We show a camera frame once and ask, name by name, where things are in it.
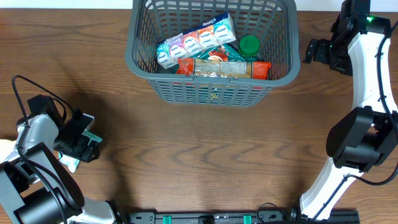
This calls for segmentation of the green lid jar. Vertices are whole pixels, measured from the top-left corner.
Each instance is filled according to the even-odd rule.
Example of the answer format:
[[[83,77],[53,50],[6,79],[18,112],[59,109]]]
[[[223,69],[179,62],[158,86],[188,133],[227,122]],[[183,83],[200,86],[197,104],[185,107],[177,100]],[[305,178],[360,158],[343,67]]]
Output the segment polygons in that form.
[[[244,57],[254,57],[260,48],[260,41],[253,35],[245,35],[241,38],[238,45],[239,53]]]

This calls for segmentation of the green Nescafe coffee bag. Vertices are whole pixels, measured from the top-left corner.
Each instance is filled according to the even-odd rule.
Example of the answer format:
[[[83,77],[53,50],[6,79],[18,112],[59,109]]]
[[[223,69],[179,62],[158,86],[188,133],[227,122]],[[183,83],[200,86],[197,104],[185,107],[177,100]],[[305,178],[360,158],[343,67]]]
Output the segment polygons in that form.
[[[244,57],[229,44],[219,45],[197,53],[194,58],[229,62],[255,62],[257,57]]]

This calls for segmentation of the colourful tissue pack strip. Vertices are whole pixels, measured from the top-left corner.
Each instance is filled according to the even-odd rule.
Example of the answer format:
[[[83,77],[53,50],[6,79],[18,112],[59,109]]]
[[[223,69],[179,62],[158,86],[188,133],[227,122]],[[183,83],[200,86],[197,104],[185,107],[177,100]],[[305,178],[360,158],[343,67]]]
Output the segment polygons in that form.
[[[235,40],[233,18],[226,11],[198,27],[159,42],[156,48],[156,60],[160,66],[168,69],[175,66],[181,58],[188,58]]]

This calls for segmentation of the orange pasta packet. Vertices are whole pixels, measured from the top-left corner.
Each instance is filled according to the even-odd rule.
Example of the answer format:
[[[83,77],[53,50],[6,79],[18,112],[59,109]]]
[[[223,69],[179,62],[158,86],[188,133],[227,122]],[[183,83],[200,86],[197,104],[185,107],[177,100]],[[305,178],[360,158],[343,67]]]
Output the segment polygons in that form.
[[[267,80],[270,62],[232,62],[184,58],[178,60],[176,74],[212,78]]]

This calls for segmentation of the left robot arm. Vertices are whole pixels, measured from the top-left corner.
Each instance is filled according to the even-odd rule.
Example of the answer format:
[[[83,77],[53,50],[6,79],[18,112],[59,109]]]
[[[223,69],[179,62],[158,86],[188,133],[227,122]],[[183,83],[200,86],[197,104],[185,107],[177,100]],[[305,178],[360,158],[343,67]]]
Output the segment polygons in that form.
[[[67,159],[91,162],[102,139],[95,119],[80,110],[67,120],[55,98],[28,100],[31,114],[17,122],[18,138],[1,162],[1,205],[13,223],[118,223],[109,201],[83,196],[64,168]]]

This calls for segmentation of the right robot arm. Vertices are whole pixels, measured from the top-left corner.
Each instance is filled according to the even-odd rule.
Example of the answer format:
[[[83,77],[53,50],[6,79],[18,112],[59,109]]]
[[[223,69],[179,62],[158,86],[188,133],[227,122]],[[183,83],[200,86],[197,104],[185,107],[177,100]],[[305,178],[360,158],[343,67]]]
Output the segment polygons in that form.
[[[332,37],[310,41],[304,63],[320,62],[353,78],[352,110],[328,133],[328,159],[313,185],[300,197],[297,220],[345,223],[332,217],[332,209],[355,181],[380,186],[395,179],[363,178],[381,165],[397,146],[397,105],[391,90],[389,46],[396,24],[370,13],[370,0],[345,0]]]

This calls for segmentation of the white paper pouch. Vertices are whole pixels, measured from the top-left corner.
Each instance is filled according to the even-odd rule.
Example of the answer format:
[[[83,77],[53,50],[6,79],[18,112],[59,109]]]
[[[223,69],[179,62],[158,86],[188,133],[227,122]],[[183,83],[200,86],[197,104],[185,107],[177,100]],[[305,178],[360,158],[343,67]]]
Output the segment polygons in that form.
[[[39,129],[37,128],[38,127],[33,127],[33,126],[30,126],[30,128],[28,128],[28,134],[26,136],[26,140],[27,137],[31,134],[37,135],[38,133],[39,137],[41,137],[41,133],[45,134],[46,131],[48,132],[46,127],[44,127],[44,132],[42,132],[40,128]],[[77,131],[73,129],[72,132],[77,134],[78,140],[76,141],[74,140],[75,142],[73,142],[72,145],[68,145],[66,143],[66,140],[63,139],[59,140],[59,138],[54,140],[55,141],[54,144],[51,144],[54,150],[58,151],[59,154],[62,154],[62,156],[60,157],[60,161],[63,164],[67,165],[68,169],[72,173],[76,171],[77,165],[79,163],[78,161],[89,163],[99,157],[98,144],[102,141],[102,139],[97,135],[89,132],[89,130],[90,130],[89,127],[86,127],[85,129],[77,129]],[[55,130],[49,129],[49,131],[50,134],[55,134],[55,131],[58,131],[58,129],[57,128],[55,128]],[[23,146],[22,152],[25,153],[26,148],[31,148],[40,142],[45,142],[39,140],[39,137],[34,137],[33,140],[28,142],[29,146]],[[17,143],[19,141],[19,138],[20,137],[18,137],[17,140],[15,141],[11,141],[8,139],[1,139],[1,163],[12,162],[12,161],[16,162],[16,160],[20,158],[20,155],[17,151]],[[31,168],[35,167],[36,171],[38,171],[40,165],[39,162],[34,162],[33,159],[28,159],[28,164],[30,164],[31,166],[27,165],[27,171],[25,171],[25,173],[27,173],[28,176],[36,175],[34,170],[32,170]]]

